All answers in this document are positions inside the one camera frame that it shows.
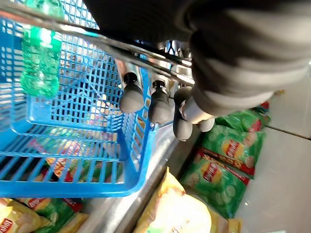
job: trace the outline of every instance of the stainless steel surface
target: stainless steel surface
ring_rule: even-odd
[[[124,82],[124,76],[127,73],[134,73],[137,77],[137,82],[135,82],[135,84],[138,85],[142,89],[143,83],[142,83],[141,72],[140,72],[139,67],[132,63],[121,61],[119,59],[115,59],[115,62],[117,65],[119,76],[121,77],[122,87],[123,88],[126,87],[126,83]]]
[[[148,58],[157,59],[165,63],[191,68],[191,61],[184,60],[177,56],[160,52],[152,48],[147,48],[146,46],[140,45],[138,43],[124,43],[102,35],[102,33],[98,30],[90,29],[77,24],[66,22],[55,17],[47,16],[32,11],[23,5],[14,4],[7,0],[0,1],[0,16],[10,18],[21,23],[31,24],[52,31],[60,32],[62,34],[78,36],[108,52],[114,58],[149,69],[157,74],[185,83],[187,85],[194,84],[192,77],[179,74],[175,71],[167,69],[166,67],[162,67],[148,60],[136,57],[133,54],[128,53],[128,51],[143,54]]]
[[[158,43],[157,49],[167,52],[168,51],[167,43],[166,44],[165,43]],[[155,63],[158,66],[165,67],[167,69],[170,68],[170,63],[168,63],[168,62],[160,61],[160,60],[154,59],[154,58],[148,58],[148,61]],[[164,82],[165,85],[163,87],[163,92],[167,93],[167,88],[169,87],[168,78],[165,77],[164,75],[152,73],[151,74],[151,86],[150,86],[151,94],[153,94],[156,91],[156,89],[154,88],[154,82],[159,81],[159,80]]]
[[[190,48],[186,47],[185,44],[183,44],[183,43],[178,43],[178,44],[181,45],[181,46],[183,45],[184,47],[183,48],[182,47],[178,48],[176,46],[176,49],[177,49],[177,54],[176,55],[178,55],[179,57],[185,58],[185,60],[191,61],[192,54],[190,52]],[[176,73],[178,73],[178,74],[182,74],[182,75],[185,75],[185,76],[192,77],[192,69],[191,68],[180,66],[180,65],[175,65],[175,66],[172,66],[171,69],[176,71]]]
[[[167,124],[158,129],[157,135],[155,151],[143,188],[124,198],[92,199],[86,209],[90,216],[78,233],[132,232],[150,196],[161,181],[166,166],[170,167],[174,176],[178,175],[199,132],[195,130],[187,142],[180,142],[174,137],[172,125]]]

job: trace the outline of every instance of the lays logo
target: lays logo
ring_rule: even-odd
[[[201,167],[203,178],[211,183],[218,183],[222,178],[222,172],[217,164],[209,162]]]
[[[13,222],[7,218],[3,219],[3,222],[0,225],[0,233],[6,233],[12,227]]]
[[[232,139],[223,143],[223,152],[232,159],[241,157],[244,154],[244,145]]]
[[[27,205],[33,210],[44,209],[51,202],[50,198],[31,198]]]

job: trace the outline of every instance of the yellow chip bag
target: yellow chip bag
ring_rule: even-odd
[[[0,233],[30,233],[49,221],[9,198],[0,198]]]
[[[80,199],[70,198],[19,198],[21,203],[26,204],[37,214],[46,217],[55,225],[60,218],[70,218],[83,207]]]
[[[207,207],[187,195],[167,169],[134,233],[208,233],[210,228],[211,218]]]
[[[88,218],[88,214],[77,213],[73,219],[63,226],[57,233],[74,233],[76,232],[81,224]]]
[[[200,198],[193,190],[186,189],[186,192],[192,197],[200,200],[204,203],[210,213],[212,220],[212,226],[209,233],[241,233],[242,232],[242,220],[239,218],[225,219],[218,213],[216,213],[208,204]]]

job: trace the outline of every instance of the lays chip bag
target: lays chip bag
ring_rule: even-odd
[[[212,219],[212,227],[210,233],[241,233],[242,220],[230,218],[228,220],[222,218],[218,213],[208,208]]]
[[[266,113],[248,109],[218,117],[215,122],[217,125],[227,126],[241,132],[257,132],[262,130],[270,119]]]
[[[70,198],[19,198],[40,216],[46,217],[55,225],[60,218],[72,217],[82,209],[82,201]]]
[[[239,132],[229,127],[214,125],[205,134],[202,147],[205,153],[253,178],[264,138],[264,132]]]
[[[74,233],[81,224],[88,218],[88,214],[77,213],[65,226],[63,226],[57,233]]]
[[[207,207],[187,195],[167,168],[134,233],[208,233],[210,228],[211,218]]]
[[[181,179],[204,202],[225,218],[233,218],[243,198],[249,178],[242,176],[200,149]]]
[[[9,198],[0,198],[0,233],[30,233],[49,223],[26,206]]]

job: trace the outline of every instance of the black rubber grip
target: black rubber grip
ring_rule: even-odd
[[[180,141],[186,141],[192,134],[192,124],[185,121],[179,112],[179,107],[191,93],[190,87],[182,87],[174,95],[175,113],[173,122],[173,132]]]
[[[166,93],[156,90],[151,95],[148,118],[152,123],[165,124],[172,119],[172,108]]]
[[[144,106],[142,90],[135,84],[128,84],[120,98],[120,110],[123,113],[134,113]]]

